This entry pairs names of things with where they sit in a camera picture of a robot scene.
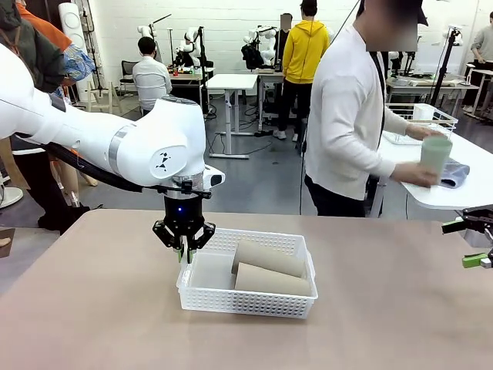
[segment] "white shirt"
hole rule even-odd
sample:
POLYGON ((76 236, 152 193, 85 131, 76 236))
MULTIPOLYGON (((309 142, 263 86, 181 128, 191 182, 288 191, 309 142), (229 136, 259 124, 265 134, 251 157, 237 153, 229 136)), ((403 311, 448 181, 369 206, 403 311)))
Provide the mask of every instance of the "white shirt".
POLYGON ((171 78, 166 66, 152 56, 144 56, 133 67, 133 81, 136 83, 142 109, 153 110, 157 99, 171 93, 171 78))
MULTIPOLYGON (((383 60, 379 54, 381 70, 383 60)), ((323 188, 363 200, 370 173, 389 177, 395 163, 378 154, 381 82, 366 44, 351 26, 325 53, 311 96, 307 175, 323 188)), ((385 130, 405 135, 407 121, 385 108, 385 130)))

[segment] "person in yellow hoodie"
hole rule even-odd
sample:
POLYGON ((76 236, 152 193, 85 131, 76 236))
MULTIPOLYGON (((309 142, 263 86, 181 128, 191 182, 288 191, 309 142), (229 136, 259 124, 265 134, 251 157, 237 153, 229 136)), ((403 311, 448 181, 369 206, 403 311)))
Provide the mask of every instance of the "person in yellow hoodie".
POLYGON ((297 142, 301 134, 301 120, 310 112, 311 87, 315 72, 322 56, 329 48, 330 40, 327 28, 322 22, 315 21, 317 0, 303 0, 301 18, 287 38, 283 56, 283 98, 281 101, 278 129, 274 136, 286 139, 286 128, 291 107, 298 98, 297 124, 293 141, 297 142))

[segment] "white tower speaker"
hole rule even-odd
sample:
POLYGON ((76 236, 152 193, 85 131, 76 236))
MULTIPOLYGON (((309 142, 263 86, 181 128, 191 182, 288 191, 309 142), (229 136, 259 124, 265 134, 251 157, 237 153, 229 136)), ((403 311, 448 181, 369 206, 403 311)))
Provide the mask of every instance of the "white tower speaker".
MULTIPOLYGON (((80 21, 79 7, 71 2, 63 2, 59 5, 60 19, 62 20, 62 29, 72 42, 81 48, 87 54, 86 41, 82 31, 80 21)), ((77 91, 81 102, 87 102, 89 94, 87 93, 87 82, 92 79, 92 75, 87 76, 82 81, 77 82, 77 91)))

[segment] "white plastic basket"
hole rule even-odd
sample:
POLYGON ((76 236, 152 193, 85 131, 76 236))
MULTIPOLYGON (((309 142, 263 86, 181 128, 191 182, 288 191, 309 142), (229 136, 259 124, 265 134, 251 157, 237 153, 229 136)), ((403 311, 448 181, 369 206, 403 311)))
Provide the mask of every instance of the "white plastic basket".
MULTIPOLYGON (((416 125, 425 126, 429 129, 440 131, 447 138, 450 138, 452 132, 455 130, 458 119, 449 116, 447 113, 443 113, 439 109, 430 106, 428 104, 410 104, 410 103, 388 103, 387 107, 394 113, 398 114, 402 118, 408 120, 416 125), (422 119, 421 114, 417 114, 416 108, 428 108, 432 111, 432 117, 430 119, 422 119)), ((388 133, 384 131, 384 137, 393 144, 397 145, 421 145, 421 141, 410 138, 409 136, 402 136, 396 133, 388 133)))
POLYGON ((184 310, 226 312, 232 314, 307 318, 318 298, 315 270, 304 237, 288 234, 216 229, 210 242, 193 257, 192 264, 182 263, 178 281, 184 310), (231 274, 236 246, 241 240, 255 241, 264 247, 296 256, 305 261, 311 296, 235 291, 231 274))

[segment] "green cup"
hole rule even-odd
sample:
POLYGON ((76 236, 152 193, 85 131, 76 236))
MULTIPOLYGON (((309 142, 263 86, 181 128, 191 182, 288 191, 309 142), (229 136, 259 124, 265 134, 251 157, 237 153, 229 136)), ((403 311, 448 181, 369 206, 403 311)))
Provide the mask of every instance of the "green cup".
POLYGON ((429 136, 423 140, 421 148, 421 164, 438 174, 443 175, 453 144, 445 136, 429 136))

